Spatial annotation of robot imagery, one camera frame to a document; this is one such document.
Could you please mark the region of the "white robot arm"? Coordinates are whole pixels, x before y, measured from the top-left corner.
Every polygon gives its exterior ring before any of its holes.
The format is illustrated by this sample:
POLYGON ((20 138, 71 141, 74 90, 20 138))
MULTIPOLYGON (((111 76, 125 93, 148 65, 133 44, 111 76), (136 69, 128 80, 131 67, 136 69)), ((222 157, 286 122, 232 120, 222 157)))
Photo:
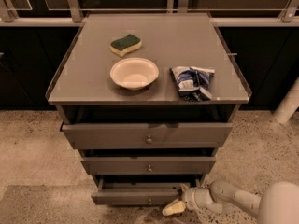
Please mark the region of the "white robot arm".
POLYGON ((299 187, 290 182, 274 183, 262 196, 223 180, 212 182, 208 189, 189 188, 185 184, 181 189, 181 197, 163 209, 164 216, 201 208, 220 214, 229 206, 236 206, 256 218, 257 224, 299 224, 299 187))

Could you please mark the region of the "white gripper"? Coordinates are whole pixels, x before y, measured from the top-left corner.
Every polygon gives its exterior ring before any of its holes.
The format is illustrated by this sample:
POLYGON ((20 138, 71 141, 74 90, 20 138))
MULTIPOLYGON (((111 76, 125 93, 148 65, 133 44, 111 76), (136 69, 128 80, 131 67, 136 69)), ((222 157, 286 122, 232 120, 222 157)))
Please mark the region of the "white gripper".
POLYGON ((189 210, 199 210, 200 208, 209 209, 214 201, 208 189, 204 188, 190 188, 186 184, 180 184, 182 200, 175 199, 167 205, 162 213, 164 216, 171 216, 185 211, 186 207, 189 210))

